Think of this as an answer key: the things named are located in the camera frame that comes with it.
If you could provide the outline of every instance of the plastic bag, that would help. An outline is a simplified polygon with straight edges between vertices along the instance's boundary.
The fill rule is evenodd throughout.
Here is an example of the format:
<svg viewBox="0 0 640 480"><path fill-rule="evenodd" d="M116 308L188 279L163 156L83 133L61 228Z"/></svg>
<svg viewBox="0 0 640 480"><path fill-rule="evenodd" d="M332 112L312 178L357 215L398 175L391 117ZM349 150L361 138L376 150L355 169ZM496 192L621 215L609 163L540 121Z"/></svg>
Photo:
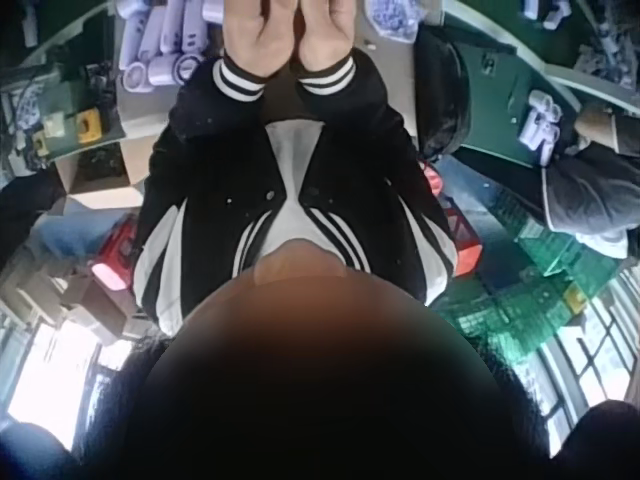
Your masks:
<svg viewBox="0 0 640 480"><path fill-rule="evenodd" d="M414 43L426 12L419 0L366 0L365 13L379 35Z"/></svg>

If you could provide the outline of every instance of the black jacket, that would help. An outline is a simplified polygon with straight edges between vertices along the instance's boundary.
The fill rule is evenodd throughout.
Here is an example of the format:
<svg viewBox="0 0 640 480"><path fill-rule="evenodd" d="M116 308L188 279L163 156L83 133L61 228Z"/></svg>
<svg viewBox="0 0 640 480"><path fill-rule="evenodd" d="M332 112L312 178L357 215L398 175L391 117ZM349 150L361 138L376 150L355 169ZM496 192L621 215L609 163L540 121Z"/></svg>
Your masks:
<svg viewBox="0 0 640 480"><path fill-rule="evenodd" d="M316 95L298 86L307 109L324 124L299 202L305 212L344 220L370 273L429 302L455 270L448 222L376 67L360 51L353 59L355 76L336 93ZM260 124L261 100L225 95L212 79L214 65L202 64L180 91L150 159L140 213L134 291L169 334L238 269L254 264L286 200Z"/></svg>

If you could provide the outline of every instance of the white roll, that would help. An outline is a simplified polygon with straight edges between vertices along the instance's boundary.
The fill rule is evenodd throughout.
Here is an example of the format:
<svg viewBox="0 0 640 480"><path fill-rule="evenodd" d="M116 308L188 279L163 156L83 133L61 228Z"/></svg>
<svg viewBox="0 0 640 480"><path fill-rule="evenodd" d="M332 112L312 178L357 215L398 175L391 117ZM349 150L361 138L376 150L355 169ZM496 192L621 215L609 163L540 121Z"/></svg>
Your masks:
<svg viewBox="0 0 640 480"><path fill-rule="evenodd" d="M222 25L224 21L224 0L204 0L202 18L209 23Z"/></svg>
<svg viewBox="0 0 640 480"><path fill-rule="evenodd" d="M180 58L179 53L170 53L156 57L149 63L148 75L149 83L156 87L161 85L175 85L173 67Z"/></svg>
<svg viewBox="0 0 640 480"><path fill-rule="evenodd" d="M147 66L142 62L129 65L122 74L122 86L131 93L148 93L154 90L149 82Z"/></svg>
<svg viewBox="0 0 640 480"><path fill-rule="evenodd" d="M182 29L182 51L200 53L209 45L207 22L202 18L202 0L186 0Z"/></svg>
<svg viewBox="0 0 640 480"><path fill-rule="evenodd" d="M168 0L164 16L160 51L164 54L180 51L182 47L182 26L184 21L184 0Z"/></svg>
<svg viewBox="0 0 640 480"><path fill-rule="evenodd" d="M529 105L540 113L546 114L553 107L553 98L540 90L532 90L529 94Z"/></svg>
<svg viewBox="0 0 640 480"><path fill-rule="evenodd" d="M545 142L557 143L560 140L560 128L557 125L552 125L549 122L543 122L540 129L540 134Z"/></svg>
<svg viewBox="0 0 640 480"><path fill-rule="evenodd" d="M540 0L524 0L523 12L529 20L537 20L540 14Z"/></svg>
<svg viewBox="0 0 640 480"><path fill-rule="evenodd" d="M116 10L118 15L128 20L135 13L151 10L151 0L116 0Z"/></svg>
<svg viewBox="0 0 640 480"><path fill-rule="evenodd" d="M527 117L527 121L520 133L520 142L527 146L531 151L535 151L540 146L540 140L538 144L534 144L538 130L540 129L540 122L543 120L543 116L538 110L532 108Z"/></svg>
<svg viewBox="0 0 640 480"><path fill-rule="evenodd" d="M193 75L198 65L204 61L204 57L197 53L186 53L181 56L173 66L173 78L178 85L184 85Z"/></svg>
<svg viewBox="0 0 640 480"><path fill-rule="evenodd" d="M545 112L543 115L548 122L558 123L562 118L562 108L560 108L560 105L554 103L551 105L549 111Z"/></svg>
<svg viewBox="0 0 640 480"><path fill-rule="evenodd" d="M560 129L556 125L551 125L546 120L540 122L540 128L533 136L530 146L533 151L537 150L543 143L551 143L555 145L560 140Z"/></svg>
<svg viewBox="0 0 640 480"><path fill-rule="evenodd" d="M140 50L138 50L138 60L143 63L149 63L152 58L160 55L160 36L166 11L167 7L153 7L149 14Z"/></svg>
<svg viewBox="0 0 640 480"><path fill-rule="evenodd" d="M146 13L136 13L127 20L122 34L122 44L120 45L120 60L118 67L120 70L126 68L138 59L138 51L144 36L148 15Z"/></svg>
<svg viewBox="0 0 640 480"><path fill-rule="evenodd" d="M542 152L540 152L540 166L548 167L549 163L551 163L551 158L553 157L553 151L556 148L555 143L551 142L542 142Z"/></svg>

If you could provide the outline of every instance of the black sleeve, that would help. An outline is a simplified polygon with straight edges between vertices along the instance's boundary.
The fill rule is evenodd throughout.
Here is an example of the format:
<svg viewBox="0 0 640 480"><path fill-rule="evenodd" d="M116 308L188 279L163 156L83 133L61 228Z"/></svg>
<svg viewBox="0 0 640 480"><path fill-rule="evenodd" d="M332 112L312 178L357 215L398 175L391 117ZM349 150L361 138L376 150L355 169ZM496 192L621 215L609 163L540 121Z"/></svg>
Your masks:
<svg viewBox="0 0 640 480"><path fill-rule="evenodd" d="M309 111L366 152L416 218L425 237L432 236L432 229L423 217L452 239L444 211L420 168L404 119L389 106L387 88L371 58L354 49L325 71L303 70L298 76L298 94Z"/></svg>
<svg viewBox="0 0 640 480"><path fill-rule="evenodd" d="M613 116L616 152L628 157L640 157L640 119L628 115Z"/></svg>
<svg viewBox="0 0 640 480"><path fill-rule="evenodd" d="M207 60L180 89L169 125L182 141L257 125L267 81L229 57Z"/></svg>
<svg viewBox="0 0 640 480"><path fill-rule="evenodd" d="M141 251L154 227L172 206L178 208L196 175L191 152L212 137L259 125L268 79L240 69L230 58L203 62L180 89L169 125L153 148L135 242Z"/></svg>

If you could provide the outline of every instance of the green plastic crate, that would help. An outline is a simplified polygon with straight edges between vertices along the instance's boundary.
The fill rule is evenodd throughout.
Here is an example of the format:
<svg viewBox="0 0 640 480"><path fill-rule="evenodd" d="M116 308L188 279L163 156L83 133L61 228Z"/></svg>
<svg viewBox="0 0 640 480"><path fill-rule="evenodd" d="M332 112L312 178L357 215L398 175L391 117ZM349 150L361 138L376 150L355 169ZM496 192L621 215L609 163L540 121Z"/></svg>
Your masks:
<svg viewBox="0 0 640 480"><path fill-rule="evenodd" d="M513 238L520 234L530 218L520 202L507 191L500 192L495 203L487 209Z"/></svg>
<svg viewBox="0 0 640 480"><path fill-rule="evenodd" d="M589 247L567 258L567 272L588 298L594 298L620 273L622 261L606 257Z"/></svg>
<svg viewBox="0 0 640 480"><path fill-rule="evenodd" d="M566 257L572 256L580 244L571 235L552 232L541 225L537 237L527 236L523 229L517 238L518 244L531 257L543 276L551 276L565 269Z"/></svg>
<svg viewBox="0 0 640 480"><path fill-rule="evenodd" d="M465 275L451 280L447 290L434 302L432 308L443 309L474 302L487 296L482 282L475 275Z"/></svg>
<svg viewBox="0 0 640 480"><path fill-rule="evenodd" d="M566 256L572 256L579 248L580 244L571 235L552 232L535 221L515 196L507 191L501 192L488 210L545 277L562 272Z"/></svg>
<svg viewBox="0 0 640 480"><path fill-rule="evenodd" d="M489 295L474 276L456 279L433 310L463 335L488 341L509 363L522 361L574 315L564 293L566 274L529 276Z"/></svg>

